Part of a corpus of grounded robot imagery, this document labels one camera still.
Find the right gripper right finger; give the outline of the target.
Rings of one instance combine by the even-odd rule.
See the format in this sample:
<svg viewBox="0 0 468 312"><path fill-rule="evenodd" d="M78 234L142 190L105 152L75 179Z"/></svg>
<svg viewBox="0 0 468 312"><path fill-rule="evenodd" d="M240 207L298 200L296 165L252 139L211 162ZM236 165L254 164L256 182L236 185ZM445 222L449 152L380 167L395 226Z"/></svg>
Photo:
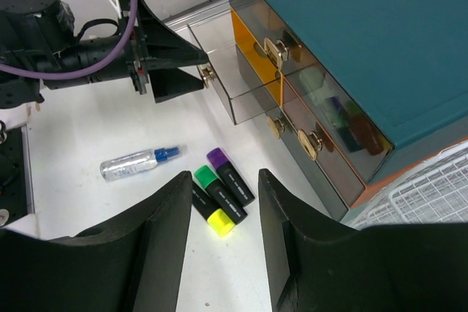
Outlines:
<svg viewBox="0 0 468 312"><path fill-rule="evenodd" d="M356 230L258 175L274 311L465 311L467 225Z"/></svg>

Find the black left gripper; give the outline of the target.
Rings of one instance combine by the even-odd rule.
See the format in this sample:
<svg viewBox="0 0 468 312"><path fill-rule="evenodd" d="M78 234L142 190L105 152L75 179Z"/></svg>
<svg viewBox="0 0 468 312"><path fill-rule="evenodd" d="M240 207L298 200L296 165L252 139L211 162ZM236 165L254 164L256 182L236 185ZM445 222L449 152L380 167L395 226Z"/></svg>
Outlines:
<svg viewBox="0 0 468 312"><path fill-rule="evenodd" d="M130 0L118 3L123 35L129 23ZM144 0L137 0L137 17L124 54L135 91L146 94L150 79L156 103L204 89L200 78L177 68L207 64L207 53L168 28Z"/></svg>

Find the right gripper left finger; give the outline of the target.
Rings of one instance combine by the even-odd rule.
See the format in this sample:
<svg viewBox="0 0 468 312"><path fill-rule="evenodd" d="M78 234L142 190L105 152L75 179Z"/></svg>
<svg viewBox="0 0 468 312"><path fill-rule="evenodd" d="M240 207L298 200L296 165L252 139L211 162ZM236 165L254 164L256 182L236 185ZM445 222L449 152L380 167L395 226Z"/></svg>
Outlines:
<svg viewBox="0 0 468 312"><path fill-rule="evenodd" d="M1 231L3 311L174 311L192 210L183 171L73 237Z"/></svg>

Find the green capsule stapler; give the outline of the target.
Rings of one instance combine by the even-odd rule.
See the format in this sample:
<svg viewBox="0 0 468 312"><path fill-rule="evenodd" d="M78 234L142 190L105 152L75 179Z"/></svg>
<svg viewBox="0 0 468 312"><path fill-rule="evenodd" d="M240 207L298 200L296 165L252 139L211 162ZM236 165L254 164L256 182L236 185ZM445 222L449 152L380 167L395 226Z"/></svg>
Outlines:
<svg viewBox="0 0 468 312"><path fill-rule="evenodd" d="M299 72L298 80L300 83L301 94L309 98L315 105L323 102L323 83L324 74L317 68L309 67Z"/></svg>

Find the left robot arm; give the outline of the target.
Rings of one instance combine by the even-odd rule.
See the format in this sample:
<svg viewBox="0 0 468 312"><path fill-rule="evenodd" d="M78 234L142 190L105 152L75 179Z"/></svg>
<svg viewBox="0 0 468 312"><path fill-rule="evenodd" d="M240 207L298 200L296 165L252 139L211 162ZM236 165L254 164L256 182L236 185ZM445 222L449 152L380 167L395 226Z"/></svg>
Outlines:
<svg viewBox="0 0 468 312"><path fill-rule="evenodd" d="M33 72L67 73L93 66L118 44L128 19L96 19L76 34L75 18L62 0L1 0L1 63ZM72 80L33 79L1 73L1 108L42 103L50 90L131 78L139 94L151 86L155 102L199 91L201 79L185 72L208 64L206 52L169 29L137 0L137 20L124 48L106 67Z"/></svg>

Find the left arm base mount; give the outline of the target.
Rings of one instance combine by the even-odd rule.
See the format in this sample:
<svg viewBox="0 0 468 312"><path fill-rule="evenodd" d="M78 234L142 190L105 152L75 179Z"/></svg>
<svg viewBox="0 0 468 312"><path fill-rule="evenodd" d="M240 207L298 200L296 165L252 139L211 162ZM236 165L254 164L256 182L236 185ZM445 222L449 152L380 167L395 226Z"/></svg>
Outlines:
<svg viewBox="0 0 468 312"><path fill-rule="evenodd" d="M1 121L1 227L35 212L27 126Z"/></svg>

